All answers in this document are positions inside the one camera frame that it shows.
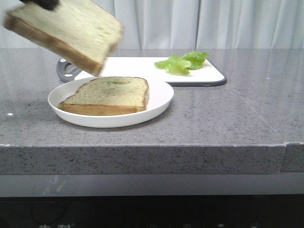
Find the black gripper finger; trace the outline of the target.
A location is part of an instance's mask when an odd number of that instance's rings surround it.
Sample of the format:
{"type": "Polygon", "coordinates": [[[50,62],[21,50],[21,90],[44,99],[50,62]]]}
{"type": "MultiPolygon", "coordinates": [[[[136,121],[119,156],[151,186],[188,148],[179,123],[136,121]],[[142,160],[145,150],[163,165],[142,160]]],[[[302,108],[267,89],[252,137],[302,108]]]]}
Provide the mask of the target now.
{"type": "Polygon", "coordinates": [[[20,0],[23,3],[33,2],[46,10],[54,10],[59,0],[20,0]]]}

